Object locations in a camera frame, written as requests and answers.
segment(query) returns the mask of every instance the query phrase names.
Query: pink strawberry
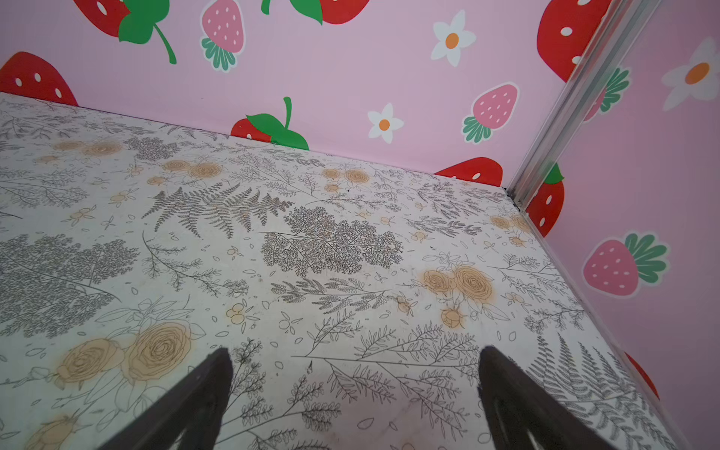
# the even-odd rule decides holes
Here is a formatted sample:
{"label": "pink strawberry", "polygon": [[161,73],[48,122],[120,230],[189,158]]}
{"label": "pink strawberry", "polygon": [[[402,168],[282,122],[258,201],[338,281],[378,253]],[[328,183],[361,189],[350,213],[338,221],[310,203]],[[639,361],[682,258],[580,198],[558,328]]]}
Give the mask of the pink strawberry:
{"label": "pink strawberry", "polygon": [[653,234],[638,239],[637,234],[630,233],[625,243],[616,239],[602,242],[585,262],[585,281],[593,289],[616,297],[635,294],[640,281],[658,284],[660,274],[667,269],[667,263],[658,258],[667,253],[667,246],[654,246],[654,241]]}
{"label": "pink strawberry", "polygon": [[202,29],[207,37],[200,40],[205,58],[216,71],[227,72],[235,67],[234,53],[245,46],[245,30],[240,6],[235,0],[217,0],[202,15]]}
{"label": "pink strawberry", "polygon": [[465,117],[462,133],[467,142],[489,139],[491,130],[504,127],[513,115],[520,91],[511,82],[496,86],[482,94],[472,105],[472,116]]}

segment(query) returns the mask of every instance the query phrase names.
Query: orange flower center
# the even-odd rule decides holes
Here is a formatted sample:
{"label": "orange flower center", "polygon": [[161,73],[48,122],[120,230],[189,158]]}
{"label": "orange flower center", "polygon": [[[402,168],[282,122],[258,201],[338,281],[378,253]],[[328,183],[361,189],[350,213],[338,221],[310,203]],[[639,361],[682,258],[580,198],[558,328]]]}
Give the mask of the orange flower center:
{"label": "orange flower center", "polygon": [[457,33],[450,33],[448,37],[445,38],[445,46],[451,50],[457,47],[459,43],[460,36],[458,36]]}
{"label": "orange flower center", "polygon": [[699,83],[708,73],[710,73],[710,65],[708,63],[700,63],[690,69],[688,74],[685,75],[685,82],[687,84]]}

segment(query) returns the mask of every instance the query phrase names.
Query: strawberry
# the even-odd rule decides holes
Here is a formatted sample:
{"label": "strawberry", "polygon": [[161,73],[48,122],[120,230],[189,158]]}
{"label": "strawberry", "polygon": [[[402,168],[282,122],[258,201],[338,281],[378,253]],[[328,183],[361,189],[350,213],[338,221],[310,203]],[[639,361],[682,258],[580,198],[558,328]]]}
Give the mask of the strawberry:
{"label": "strawberry", "polygon": [[525,212],[535,224],[542,237],[547,236],[560,217],[562,204],[565,201],[565,187],[562,185],[564,177],[557,164],[552,166],[545,182],[538,189],[538,193],[530,201]]}
{"label": "strawberry", "polygon": [[652,380],[650,379],[650,376],[642,369],[642,367],[640,367],[640,364],[638,364],[637,361],[635,361],[632,356],[628,355],[627,353],[625,353],[625,356],[628,357],[630,364],[632,364],[635,367],[635,369],[638,371],[638,373],[640,373],[640,376],[647,383],[647,385],[650,388],[650,390],[652,391],[652,393],[655,394],[655,397],[660,399],[660,396],[657,394],[657,389],[655,388],[655,383],[652,382]]}
{"label": "strawberry", "polygon": [[[350,22],[370,0],[290,0],[290,4],[303,16],[323,22],[340,25]],[[270,14],[270,0],[260,5],[263,14]]]}
{"label": "strawberry", "polygon": [[46,60],[27,52],[15,53],[0,68],[0,91],[78,106],[59,72]]}
{"label": "strawberry", "polygon": [[552,0],[538,27],[540,58],[567,83],[611,0]]}
{"label": "strawberry", "polygon": [[504,127],[513,115],[520,91],[514,83],[504,83],[480,94],[472,105],[472,116],[465,117],[465,141],[479,143],[489,139],[491,130]]}
{"label": "strawberry", "polygon": [[200,40],[205,59],[216,71],[227,72],[238,63],[234,53],[245,47],[245,27],[240,6],[235,0],[217,0],[205,9],[202,29],[207,37]]}
{"label": "strawberry", "polygon": [[490,158],[473,158],[436,172],[435,175],[500,186],[503,182],[503,167]]}
{"label": "strawberry", "polygon": [[289,129],[292,114],[290,97],[283,98],[285,102],[285,125],[270,114],[256,114],[246,116],[247,119],[238,120],[233,125],[230,134],[239,138],[248,138],[270,142],[287,147],[309,150],[304,137]]}
{"label": "strawberry", "polygon": [[592,119],[598,111],[600,111],[601,114],[605,114],[610,111],[610,108],[612,108],[615,103],[620,101],[623,91],[630,86],[629,73],[630,69],[625,69],[624,71],[621,71],[619,67],[615,69],[615,72],[613,72],[613,75],[598,96],[598,99],[595,100],[593,107],[590,108],[583,122]]}
{"label": "strawberry", "polygon": [[130,14],[122,0],[75,0],[75,4],[98,30],[113,37],[117,37],[120,22]]}
{"label": "strawberry", "polygon": [[629,297],[637,293],[640,281],[654,286],[667,263],[658,258],[667,253],[667,246],[652,245],[653,234],[638,239],[630,233],[625,243],[608,239],[598,245],[585,262],[582,275],[588,286],[614,297]]}

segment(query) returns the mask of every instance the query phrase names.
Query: strawberry wallpaper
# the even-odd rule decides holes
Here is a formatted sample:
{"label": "strawberry wallpaper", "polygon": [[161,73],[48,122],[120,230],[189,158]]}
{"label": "strawberry wallpaper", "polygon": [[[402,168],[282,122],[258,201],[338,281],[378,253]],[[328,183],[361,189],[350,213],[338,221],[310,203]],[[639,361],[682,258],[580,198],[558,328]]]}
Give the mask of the strawberry wallpaper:
{"label": "strawberry wallpaper", "polygon": [[520,3],[12,2],[0,90],[505,186],[609,0]]}
{"label": "strawberry wallpaper", "polygon": [[719,18],[661,3],[527,209],[695,449],[720,403]]}

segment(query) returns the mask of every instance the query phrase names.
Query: floral patterned sheet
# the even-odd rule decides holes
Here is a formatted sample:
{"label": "floral patterned sheet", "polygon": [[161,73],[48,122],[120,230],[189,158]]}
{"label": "floral patterned sheet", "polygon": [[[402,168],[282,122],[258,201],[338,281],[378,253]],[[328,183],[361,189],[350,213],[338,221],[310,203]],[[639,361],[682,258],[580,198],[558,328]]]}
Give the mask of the floral patterned sheet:
{"label": "floral patterned sheet", "polygon": [[486,345],[675,448],[502,189],[0,100],[1,448],[96,448],[224,346],[219,449],[491,449]]}

